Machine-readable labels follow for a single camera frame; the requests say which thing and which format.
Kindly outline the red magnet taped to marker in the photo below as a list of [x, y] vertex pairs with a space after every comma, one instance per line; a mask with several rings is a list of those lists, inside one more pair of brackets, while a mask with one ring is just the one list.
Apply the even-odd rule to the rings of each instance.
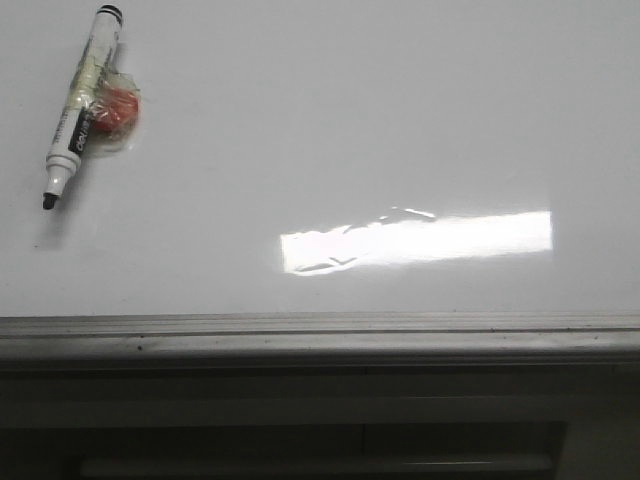
[[127, 150], [132, 143], [141, 111], [141, 92], [133, 77], [109, 72], [91, 107], [88, 142], [90, 157], [105, 157]]

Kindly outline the white black whiteboard marker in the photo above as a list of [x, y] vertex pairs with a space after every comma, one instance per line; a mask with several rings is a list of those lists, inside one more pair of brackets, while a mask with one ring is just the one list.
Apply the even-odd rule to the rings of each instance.
[[80, 169], [93, 124], [92, 109], [115, 56], [122, 25], [118, 7], [105, 4], [97, 10], [46, 156], [45, 210], [54, 208]]

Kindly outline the white whiteboard surface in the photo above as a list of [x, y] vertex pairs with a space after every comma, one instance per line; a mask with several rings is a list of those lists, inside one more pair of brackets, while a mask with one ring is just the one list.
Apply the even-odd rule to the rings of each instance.
[[1, 5], [3, 315], [638, 309], [637, 2], [123, 1], [46, 211], [97, 7]]

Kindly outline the grey aluminium whiteboard frame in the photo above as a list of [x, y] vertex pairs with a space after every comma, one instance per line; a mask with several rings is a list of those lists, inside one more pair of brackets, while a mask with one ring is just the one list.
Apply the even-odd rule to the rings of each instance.
[[635, 479], [635, 313], [5, 317], [5, 479]]

